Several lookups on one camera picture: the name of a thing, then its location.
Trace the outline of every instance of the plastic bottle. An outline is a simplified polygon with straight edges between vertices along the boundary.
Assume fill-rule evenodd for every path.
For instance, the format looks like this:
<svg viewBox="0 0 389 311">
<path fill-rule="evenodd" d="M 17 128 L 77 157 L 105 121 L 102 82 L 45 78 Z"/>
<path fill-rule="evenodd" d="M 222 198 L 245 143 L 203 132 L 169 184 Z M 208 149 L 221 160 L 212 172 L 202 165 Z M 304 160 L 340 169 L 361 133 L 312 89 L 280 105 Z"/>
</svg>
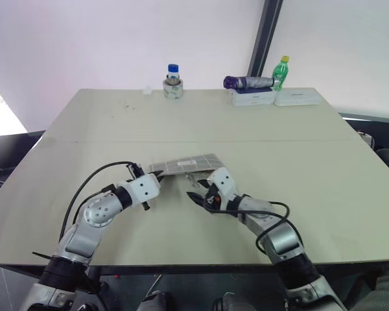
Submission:
<svg viewBox="0 0 389 311">
<path fill-rule="evenodd" d="M 281 91 L 283 87 L 283 83 L 288 74 L 289 60 L 290 60 L 290 56 L 283 56 L 281 62 L 277 65 L 277 67 L 274 68 L 274 72 L 272 73 L 272 78 L 279 80 L 279 84 L 273 87 L 275 91 Z"/>
<path fill-rule="evenodd" d="M 169 79 L 179 79 L 179 66 L 175 63 L 170 63 L 168 66 L 169 73 L 167 78 Z"/>
<path fill-rule="evenodd" d="M 223 80 L 225 89 L 249 89 L 272 87 L 279 84 L 278 79 L 263 76 L 226 76 Z"/>
</svg>

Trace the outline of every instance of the black cable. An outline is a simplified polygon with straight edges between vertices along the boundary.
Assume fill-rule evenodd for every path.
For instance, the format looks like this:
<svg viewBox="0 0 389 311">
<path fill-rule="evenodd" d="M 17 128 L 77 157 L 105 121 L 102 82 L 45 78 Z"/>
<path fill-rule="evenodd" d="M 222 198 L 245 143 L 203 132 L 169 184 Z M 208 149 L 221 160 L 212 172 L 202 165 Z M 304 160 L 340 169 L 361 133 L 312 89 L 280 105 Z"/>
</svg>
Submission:
<svg viewBox="0 0 389 311">
<path fill-rule="evenodd" d="M 113 162 L 113 163 L 105 164 L 104 166 L 102 166 L 102 167 L 98 168 L 96 171 L 94 171 L 91 175 L 89 175 L 88 178 L 85 179 L 85 181 L 81 184 L 81 186 L 79 186 L 78 190 L 73 195 L 72 200 L 69 203 L 69 206 L 67 207 L 67 210 L 66 210 L 66 213 L 65 213 L 65 216 L 64 216 L 64 221 L 62 222 L 62 228 L 60 229 L 59 241 L 62 239 L 62 237 L 65 234 L 66 224 L 67 224 L 67 220 L 69 218 L 69 214 L 71 213 L 72 206 L 73 206 L 75 200 L 77 199 L 78 195 L 82 191 L 82 189 L 86 186 L 86 184 L 91 180 L 91 178 L 93 176 L 97 175 L 101 170 L 104 170 L 107 167 L 113 167 L 114 165 L 123 165 L 123 164 L 125 164 L 125 165 L 133 165 L 134 163 L 133 162 L 129 162 L 129 161 L 119 161 L 119 162 Z"/>
<path fill-rule="evenodd" d="M 99 300 L 99 303 L 102 305 L 102 308 L 104 309 L 104 311 L 108 311 L 108 307 L 104 301 L 104 299 L 102 298 L 101 294 L 100 293 L 96 293 L 96 296 Z"/>
<path fill-rule="evenodd" d="M 212 311 L 223 311 L 223 298 L 215 299 L 212 302 Z"/>
<path fill-rule="evenodd" d="M 93 290 L 95 292 L 95 295 L 97 296 L 97 299 L 98 299 L 99 303 L 102 305 L 102 308 L 104 309 L 104 311 L 109 311 L 108 306 L 105 303 L 105 300 L 102 298 L 101 294 L 98 293 L 98 291 L 95 289 L 95 287 L 93 286 L 93 284 L 90 281 L 90 279 L 88 278 L 88 276 L 85 275 L 84 277 L 85 277 L 85 281 L 88 284 L 89 288 L 91 288 L 91 290 Z"/>
<path fill-rule="evenodd" d="M 74 215 L 74 217 L 73 217 L 73 221 L 72 221 L 72 224 L 73 224 L 73 225 L 75 224 L 75 222 L 77 222 L 77 218 L 78 218 L 78 214 L 79 214 L 80 207 L 83 206 L 83 204 L 84 204 L 85 202 L 87 202 L 90 198 L 93 198 L 94 196 L 96 196 L 96 195 L 98 195 L 98 194 L 100 194 L 100 193 L 102 193 L 102 192 L 101 192 L 101 191 L 98 191 L 98 192 L 96 192 L 96 193 L 93 193 L 93 194 L 91 194 L 90 196 L 88 196 L 86 199 L 84 199 L 84 201 L 80 202 L 80 204 L 79 204 L 78 207 L 77 207 L 77 211 L 75 212 L 75 215 Z"/>
<path fill-rule="evenodd" d="M 265 250 L 261 247 L 261 245 L 259 245 L 259 241 L 265 236 L 267 235 L 271 230 L 275 229 L 276 227 L 278 227 L 279 225 L 281 225 L 282 223 L 286 222 L 288 223 L 291 228 L 295 231 L 295 233 L 297 234 L 297 237 L 298 239 L 300 240 L 301 244 L 304 246 L 304 243 L 303 243 L 303 240 L 301 238 L 301 235 L 300 233 L 298 232 L 297 228 L 295 227 L 295 225 L 290 222 L 287 218 L 288 216 L 290 215 L 290 207 L 285 204 L 285 203 L 281 203 L 281 202 L 269 202 L 271 204 L 275 204 L 275 205 L 281 205 L 283 206 L 285 209 L 286 209 L 286 212 L 284 214 L 284 216 L 281 216 L 279 214 L 276 214 L 276 213 L 273 213 L 273 212 L 268 212 L 268 211 L 256 211 L 256 210 L 245 210 L 245 211 L 217 211 L 217 210 L 214 210 L 214 209 L 208 209 L 206 206 L 204 206 L 204 209 L 207 210 L 208 212 L 211 212 L 211 213 L 215 213 L 215 214 L 230 214 L 230 215 L 233 215 L 234 213 L 237 213 L 237 214 L 263 214 L 263 215 L 270 215 L 270 216 L 274 216 L 274 217 L 277 217 L 280 219 L 280 221 L 278 221 L 276 224 L 272 225 L 271 227 L 269 227 L 267 230 L 264 230 L 261 234 L 259 234 L 255 240 L 255 246 L 257 247 L 257 249 L 261 252 L 261 253 L 264 253 L 266 255 L 266 252 Z"/>
</svg>

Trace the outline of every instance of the metal pole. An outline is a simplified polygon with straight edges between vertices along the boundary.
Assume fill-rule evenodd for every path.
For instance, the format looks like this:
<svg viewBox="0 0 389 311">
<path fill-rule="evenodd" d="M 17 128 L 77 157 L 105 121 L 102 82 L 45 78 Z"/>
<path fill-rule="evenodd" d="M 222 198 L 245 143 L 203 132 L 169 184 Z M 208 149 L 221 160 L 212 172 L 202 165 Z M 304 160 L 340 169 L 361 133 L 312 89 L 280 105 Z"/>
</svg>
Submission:
<svg viewBox="0 0 389 311">
<path fill-rule="evenodd" d="M 265 0 L 249 64 L 248 76 L 262 75 L 282 4 L 283 0 Z"/>
</svg>

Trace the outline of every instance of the white table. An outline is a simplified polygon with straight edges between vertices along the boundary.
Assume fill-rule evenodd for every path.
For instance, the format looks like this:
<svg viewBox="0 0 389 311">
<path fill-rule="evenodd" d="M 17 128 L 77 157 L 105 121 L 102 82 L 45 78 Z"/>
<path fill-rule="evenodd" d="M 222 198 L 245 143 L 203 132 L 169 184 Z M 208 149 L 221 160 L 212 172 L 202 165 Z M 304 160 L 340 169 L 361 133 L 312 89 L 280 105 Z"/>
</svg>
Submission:
<svg viewBox="0 0 389 311">
<path fill-rule="evenodd" d="M 169 100 L 161 91 L 84 89 L 0 189 L 0 264 L 46 264 L 31 252 L 53 253 L 67 204 L 101 165 L 147 168 L 205 153 L 218 155 L 240 191 L 291 207 L 314 263 L 389 260 L 389 170 L 326 101 L 233 107 L 224 90 Z M 120 179 L 125 167 L 100 173 L 78 203 Z M 205 212 L 187 190 L 185 176 L 164 179 L 151 210 L 114 220 L 92 264 L 269 264 L 245 226 Z"/>
</svg>

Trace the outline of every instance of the floor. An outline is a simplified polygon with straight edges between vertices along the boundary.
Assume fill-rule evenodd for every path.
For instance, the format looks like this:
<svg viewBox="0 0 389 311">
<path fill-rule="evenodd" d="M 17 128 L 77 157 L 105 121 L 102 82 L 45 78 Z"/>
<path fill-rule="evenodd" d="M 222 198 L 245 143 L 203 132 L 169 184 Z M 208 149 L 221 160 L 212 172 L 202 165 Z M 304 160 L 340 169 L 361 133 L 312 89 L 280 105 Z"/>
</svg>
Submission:
<svg viewBox="0 0 389 311">
<path fill-rule="evenodd" d="M 113 276 L 101 278 L 108 286 L 103 296 L 109 310 L 136 311 L 140 301 L 155 281 L 155 275 L 129 275 L 119 279 Z M 338 296 L 347 295 L 355 277 L 347 277 L 331 282 Z M 0 311 L 16 311 L 22 304 L 36 279 L 0 268 Z M 284 310 L 282 287 L 275 274 L 220 273 L 220 274 L 180 274 L 164 275 L 157 286 L 158 290 L 169 292 L 178 311 L 210 310 L 212 302 L 225 292 L 235 292 L 243 296 L 258 310 Z M 94 295 L 78 292 L 72 310 L 82 303 L 100 304 Z"/>
</svg>

